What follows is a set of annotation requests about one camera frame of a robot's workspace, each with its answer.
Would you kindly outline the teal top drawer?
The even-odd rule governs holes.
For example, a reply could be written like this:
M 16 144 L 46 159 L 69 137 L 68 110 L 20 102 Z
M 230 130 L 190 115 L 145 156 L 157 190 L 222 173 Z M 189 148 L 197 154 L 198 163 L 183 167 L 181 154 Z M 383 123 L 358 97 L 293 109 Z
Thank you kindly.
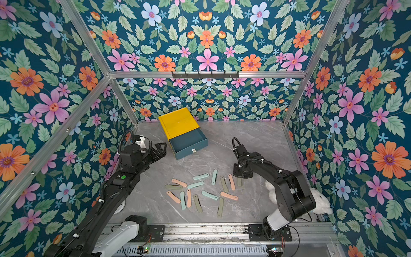
M 174 157 L 179 160 L 208 146 L 208 139 L 200 128 L 169 140 Z

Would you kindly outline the yellow drawer cabinet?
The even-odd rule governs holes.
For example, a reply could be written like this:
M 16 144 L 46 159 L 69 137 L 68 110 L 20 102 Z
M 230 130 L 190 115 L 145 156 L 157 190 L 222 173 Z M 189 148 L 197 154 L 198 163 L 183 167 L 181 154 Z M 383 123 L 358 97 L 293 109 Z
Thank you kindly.
M 200 128 L 187 108 L 182 108 L 159 117 L 168 141 L 184 133 Z

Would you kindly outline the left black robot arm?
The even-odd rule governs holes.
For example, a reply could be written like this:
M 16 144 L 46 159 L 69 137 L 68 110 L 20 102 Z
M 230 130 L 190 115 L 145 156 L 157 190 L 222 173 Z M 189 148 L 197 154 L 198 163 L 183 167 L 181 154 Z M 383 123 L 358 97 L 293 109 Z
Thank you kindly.
M 65 239 L 48 247 L 45 257 L 112 257 L 133 239 L 151 239 L 147 219 L 138 215 L 129 216 L 108 236 L 100 238 L 115 211 L 140 182 L 141 174 L 167 154 L 167 143 L 150 143 L 142 148 L 137 144 L 139 136 L 132 131 L 126 133 L 132 143 L 119 144 L 117 170 L 101 185 L 97 203 Z

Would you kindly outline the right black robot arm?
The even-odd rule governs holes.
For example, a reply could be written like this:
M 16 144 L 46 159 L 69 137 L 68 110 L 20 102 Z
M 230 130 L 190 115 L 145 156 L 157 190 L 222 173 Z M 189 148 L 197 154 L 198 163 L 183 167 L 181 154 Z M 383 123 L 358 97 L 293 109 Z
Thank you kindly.
M 249 179 L 257 174 L 274 187 L 276 194 L 277 209 L 263 219 L 260 232 L 251 230 L 251 234 L 272 241 L 279 238 L 290 223 L 316 208 L 314 196 L 301 171 L 284 170 L 260 153 L 249 152 L 236 137 L 232 138 L 232 146 L 237 159 L 233 175 Z

